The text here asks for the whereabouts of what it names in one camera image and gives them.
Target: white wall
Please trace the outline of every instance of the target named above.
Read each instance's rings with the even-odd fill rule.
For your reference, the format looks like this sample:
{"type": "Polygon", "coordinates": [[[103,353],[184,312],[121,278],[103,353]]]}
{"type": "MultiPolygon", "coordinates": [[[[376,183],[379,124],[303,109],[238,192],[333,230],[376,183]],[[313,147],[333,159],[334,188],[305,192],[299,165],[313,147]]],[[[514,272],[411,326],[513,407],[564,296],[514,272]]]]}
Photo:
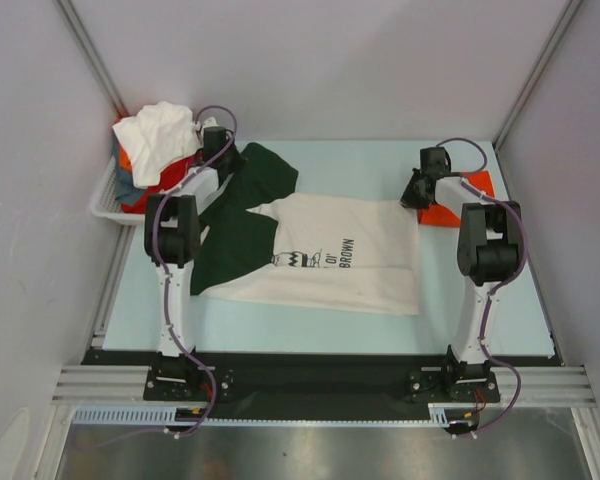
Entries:
{"type": "Polygon", "coordinates": [[[491,140],[566,0],[75,0],[131,111],[249,139],[491,140]]]}
{"type": "Polygon", "coordinates": [[[600,0],[585,2],[503,159],[558,341],[600,405],[600,0]]]}
{"type": "Polygon", "coordinates": [[[0,431],[28,407],[34,447],[116,238],[87,212],[112,121],[53,3],[0,1],[0,431]]]}

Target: red cloth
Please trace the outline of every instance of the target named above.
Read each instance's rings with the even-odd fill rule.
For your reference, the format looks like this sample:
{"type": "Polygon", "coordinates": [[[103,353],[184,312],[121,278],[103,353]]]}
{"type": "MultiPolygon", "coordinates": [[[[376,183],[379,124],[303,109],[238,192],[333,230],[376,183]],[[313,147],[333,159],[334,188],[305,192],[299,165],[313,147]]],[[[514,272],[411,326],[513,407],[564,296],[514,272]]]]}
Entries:
{"type": "Polygon", "coordinates": [[[175,187],[180,180],[182,180],[189,168],[193,164],[195,159],[195,155],[191,155],[190,157],[183,158],[182,160],[177,161],[176,163],[172,163],[167,168],[165,168],[160,174],[160,183],[153,187],[147,188],[147,191],[144,192],[144,195],[140,197],[133,205],[124,205],[120,204],[120,209],[124,213],[140,213],[144,214],[147,211],[147,198],[152,193],[160,193],[171,190],[175,187]]]}
{"type": "MultiPolygon", "coordinates": [[[[491,183],[489,172],[482,171],[471,175],[469,183],[478,190],[484,191],[490,197],[494,196],[493,184],[491,183]]],[[[427,210],[418,210],[418,221],[422,225],[460,228],[460,219],[451,210],[442,205],[431,205],[427,210]]]]}

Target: cartoon character print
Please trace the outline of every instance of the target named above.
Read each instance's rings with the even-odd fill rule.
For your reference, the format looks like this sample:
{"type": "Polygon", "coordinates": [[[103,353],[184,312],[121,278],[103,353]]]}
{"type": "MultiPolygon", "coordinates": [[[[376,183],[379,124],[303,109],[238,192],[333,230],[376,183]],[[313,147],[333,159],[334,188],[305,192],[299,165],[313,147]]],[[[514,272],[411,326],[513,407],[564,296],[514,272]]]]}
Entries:
{"type": "Polygon", "coordinates": [[[271,263],[276,267],[310,267],[320,268],[320,256],[322,251],[316,252],[310,257],[303,252],[281,252],[273,256],[271,263]]]}

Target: light blue tabletop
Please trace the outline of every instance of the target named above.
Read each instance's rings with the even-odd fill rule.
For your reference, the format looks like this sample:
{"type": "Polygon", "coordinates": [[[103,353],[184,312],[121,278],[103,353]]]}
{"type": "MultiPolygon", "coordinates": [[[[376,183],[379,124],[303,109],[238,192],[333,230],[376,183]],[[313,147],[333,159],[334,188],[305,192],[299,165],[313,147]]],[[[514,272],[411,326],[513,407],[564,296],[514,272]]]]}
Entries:
{"type": "MultiPolygon", "coordinates": [[[[400,198],[419,166],[419,151],[435,142],[262,142],[300,172],[297,191],[363,200],[400,198]]],[[[488,142],[496,195],[506,198],[488,142]]],[[[480,154],[448,144],[454,170],[475,170],[480,154]]],[[[458,271],[458,230],[420,226],[420,315],[390,316],[192,297],[199,351],[353,354],[443,354],[455,335],[464,292],[458,271]]],[[[156,350],[160,337],[156,269],[136,228],[104,341],[107,350],[156,350]]],[[[498,308],[494,354],[552,356],[553,343],[529,271],[511,284],[498,308]]]]}

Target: blue cloth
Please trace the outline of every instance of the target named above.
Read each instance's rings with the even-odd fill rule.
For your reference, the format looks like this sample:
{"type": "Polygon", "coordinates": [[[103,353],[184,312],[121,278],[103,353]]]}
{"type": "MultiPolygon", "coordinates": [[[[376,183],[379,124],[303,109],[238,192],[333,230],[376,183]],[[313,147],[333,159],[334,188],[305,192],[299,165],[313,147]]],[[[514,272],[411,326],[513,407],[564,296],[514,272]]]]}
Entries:
{"type": "Polygon", "coordinates": [[[124,205],[135,205],[144,195],[145,190],[133,185],[133,175],[120,167],[120,144],[116,134],[112,133],[111,155],[116,162],[116,200],[124,205]]]}

